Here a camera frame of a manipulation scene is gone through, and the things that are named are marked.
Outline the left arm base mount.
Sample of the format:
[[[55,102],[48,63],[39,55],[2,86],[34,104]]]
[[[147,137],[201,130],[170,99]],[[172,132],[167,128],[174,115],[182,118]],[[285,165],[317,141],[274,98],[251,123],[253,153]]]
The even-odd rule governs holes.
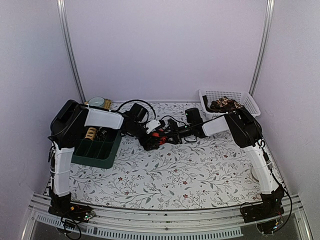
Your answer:
[[[80,224],[88,223],[90,219],[96,216],[93,208],[88,205],[72,203],[70,193],[65,196],[53,194],[50,198],[51,201],[48,212],[60,217],[64,234],[70,240],[73,239],[70,236],[70,230],[74,230],[79,233],[79,236],[75,238],[76,240],[79,240],[82,236]]]

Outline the red black striped tie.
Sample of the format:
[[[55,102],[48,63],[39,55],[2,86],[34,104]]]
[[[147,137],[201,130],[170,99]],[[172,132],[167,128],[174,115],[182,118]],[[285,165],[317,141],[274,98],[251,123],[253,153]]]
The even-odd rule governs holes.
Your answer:
[[[168,141],[168,137],[166,136],[165,131],[162,129],[153,131],[151,133],[151,138],[154,144],[157,146],[161,146]]]

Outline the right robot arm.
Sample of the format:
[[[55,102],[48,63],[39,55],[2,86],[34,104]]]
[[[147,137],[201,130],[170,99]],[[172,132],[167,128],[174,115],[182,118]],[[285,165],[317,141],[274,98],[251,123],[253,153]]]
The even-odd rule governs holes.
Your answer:
[[[272,162],[265,151],[262,127],[245,108],[236,108],[211,120],[203,121],[196,107],[185,111],[187,125],[178,126],[175,120],[168,120],[169,132],[166,134],[173,144],[181,144],[181,139],[189,136],[206,138],[217,133],[230,131],[233,141],[249,157],[260,185],[260,196],[264,203],[258,213],[269,218],[278,210],[278,203],[285,195],[283,186],[273,173]]]

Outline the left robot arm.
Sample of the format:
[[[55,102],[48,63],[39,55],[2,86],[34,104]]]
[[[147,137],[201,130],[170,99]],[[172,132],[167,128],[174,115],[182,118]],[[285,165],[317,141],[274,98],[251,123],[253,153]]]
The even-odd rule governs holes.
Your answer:
[[[161,121],[154,115],[153,120],[142,122],[146,111],[135,103],[129,111],[80,104],[68,100],[60,109],[50,125],[54,160],[51,164],[51,191],[55,197],[70,194],[69,176],[75,146],[85,127],[101,127],[122,130],[138,139],[146,138],[161,126]]]

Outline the dark green divided organizer box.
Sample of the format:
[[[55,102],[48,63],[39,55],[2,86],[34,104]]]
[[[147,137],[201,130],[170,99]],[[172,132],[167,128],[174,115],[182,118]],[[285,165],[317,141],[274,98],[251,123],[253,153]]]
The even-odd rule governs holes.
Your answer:
[[[121,143],[121,131],[107,128],[108,132],[104,141],[91,141],[85,139],[89,126],[85,127],[80,139],[75,145],[71,162],[95,168],[110,169],[116,158],[116,153]]]

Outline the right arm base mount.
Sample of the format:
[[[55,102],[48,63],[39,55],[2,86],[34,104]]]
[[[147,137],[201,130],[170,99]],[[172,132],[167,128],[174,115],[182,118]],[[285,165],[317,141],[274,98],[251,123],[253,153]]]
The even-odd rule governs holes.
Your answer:
[[[284,192],[289,199],[289,214],[284,220],[284,207],[281,200],[275,199],[275,206],[271,206],[271,200],[263,201],[260,204],[244,202],[240,205],[239,211],[245,223],[263,221],[256,224],[257,230],[262,235],[274,235],[279,232],[290,220],[293,212],[292,197],[287,191]]]

